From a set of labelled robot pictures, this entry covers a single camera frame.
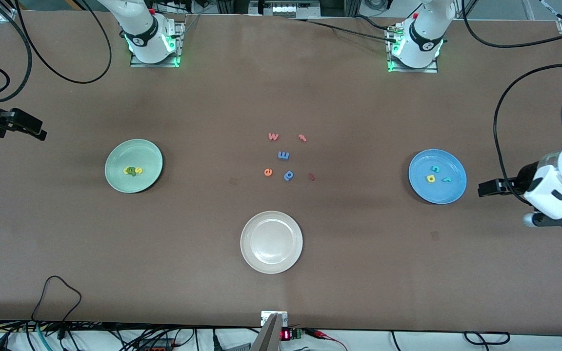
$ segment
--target table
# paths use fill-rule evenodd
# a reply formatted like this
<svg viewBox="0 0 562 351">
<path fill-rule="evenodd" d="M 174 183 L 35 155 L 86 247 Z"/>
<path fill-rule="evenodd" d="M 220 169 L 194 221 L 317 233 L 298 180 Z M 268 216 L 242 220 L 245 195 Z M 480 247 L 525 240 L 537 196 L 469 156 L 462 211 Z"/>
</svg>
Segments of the table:
<svg viewBox="0 0 562 351">
<path fill-rule="evenodd" d="M 78 79 L 103 69 L 88 13 L 26 17 L 57 69 Z M 36 62 L 1 105 L 41 118 L 49 134 L 0 139 L 0 318 L 29 318 L 58 274 L 84 295 L 72 320 L 258 325 L 260 311 L 277 309 L 305 327 L 562 333 L 562 229 L 524 227 L 525 205 L 476 192 L 501 176 L 491 134 L 500 94 L 562 62 L 562 40 L 492 49 L 456 21 L 438 74 L 402 74 L 388 73 L 377 40 L 283 18 L 202 16 L 181 67 L 133 69 L 114 18 L 100 19 L 114 47 L 104 78 L 69 84 Z M 330 22 L 379 34 L 360 20 Z M 553 22 L 473 26 L 504 43 L 556 34 Z M 23 53 L 2 26 L 0 66 L 13 86 Z M 561 106 L 562 69 L 509 94 L 499 124 L 509 174 L 562 149 Z M 165 160 L 155 186 L 134 195 L 103 176 L 130 138 L 153 141 Z M 408 185 L 411 158 L 430 148 L 466 167 L 468 189 L 451 205 L 427 204 Z M 240 253 L 244 224 L 267 210 L 303 231 L 299 261 L 278 275 Z M 75 301 L 54 282 L 38 318 L 58 320 Z"/>
</svg>

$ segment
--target gray floor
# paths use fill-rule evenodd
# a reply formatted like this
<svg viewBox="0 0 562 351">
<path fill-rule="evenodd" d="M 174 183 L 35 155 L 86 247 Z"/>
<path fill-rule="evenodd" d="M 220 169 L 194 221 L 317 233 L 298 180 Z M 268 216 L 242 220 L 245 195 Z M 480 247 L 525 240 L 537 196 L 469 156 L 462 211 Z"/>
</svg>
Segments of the gray floor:
<svg viewBox="0 0 562 351">
<path fill-rule="evenodd" d="M 562 0 L 546 1 L 562 13 Z M 64 0 L 21 0 L 21 2 L 27 9 L 36 11 L 71 9 Z M 105 11 L 105 7 L 96 0 L 86 0 L 86 2 L 93 10 Z M 419 3 L 418 0 L 394 0 L 391 9 L 380 14 L 380 11 L 369 9 L 362 3 L 360 13 L 366 16 L 404 17 Z M 553 14 L 543 7 L 538 0 L 479 0 L 469 17 L 476 20 L 555 20 Z"/>
</svg>

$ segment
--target blue plate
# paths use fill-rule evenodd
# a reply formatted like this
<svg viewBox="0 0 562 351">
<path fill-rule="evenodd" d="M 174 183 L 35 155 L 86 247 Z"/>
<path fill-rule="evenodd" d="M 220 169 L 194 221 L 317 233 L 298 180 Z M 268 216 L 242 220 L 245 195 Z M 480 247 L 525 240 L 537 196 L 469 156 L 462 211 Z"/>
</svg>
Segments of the blue plate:
<svg viewBox="0 0 562 351">
<path fill-rule="evenodd" d="M 435 177 L 435 182 L 429 182 L 428 176 Z M 424 200 L 444 205 L 459 200 L 465 193 L 468 178 L 463 165 L 455 156 L 444 150 L 429 149 L 415 155 L 411 161 L 409 182 Z"/>
</svg>

